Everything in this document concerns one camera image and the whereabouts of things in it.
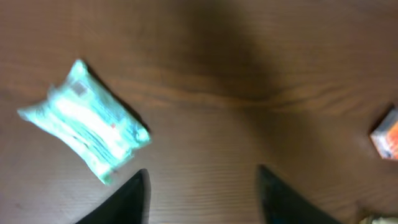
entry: brown wooden surface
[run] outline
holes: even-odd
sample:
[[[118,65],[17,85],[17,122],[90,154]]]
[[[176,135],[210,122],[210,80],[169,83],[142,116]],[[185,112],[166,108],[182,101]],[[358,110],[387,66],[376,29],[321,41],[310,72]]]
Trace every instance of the brown wooden surface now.
[[[138,169],[149,223],[261,223],[266,164],[343,223],[398,213],[368,132],[398,96],[395,0],[0,1],[0,223],[72,223]],[[104,186],[19,119],[84,58],[153,144]]]

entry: small box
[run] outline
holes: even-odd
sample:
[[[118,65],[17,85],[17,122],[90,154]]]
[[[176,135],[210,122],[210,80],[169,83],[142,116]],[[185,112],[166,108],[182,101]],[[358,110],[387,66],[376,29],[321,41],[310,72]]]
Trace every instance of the small box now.
[[[398,160],[398,110],[392,109],[379,127],[371,133],[371,139],[383,159]]]

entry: light blue package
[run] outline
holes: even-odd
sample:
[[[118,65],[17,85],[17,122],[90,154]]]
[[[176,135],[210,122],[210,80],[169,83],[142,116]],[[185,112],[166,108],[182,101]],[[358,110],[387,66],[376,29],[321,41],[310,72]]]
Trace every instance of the light blue package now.
[[[18,110],[22,119],[36,124],[68,144],[105,184],[111,173],[150,143],[143,125],[77,60],[64,84],[51,88],[48,99]]]

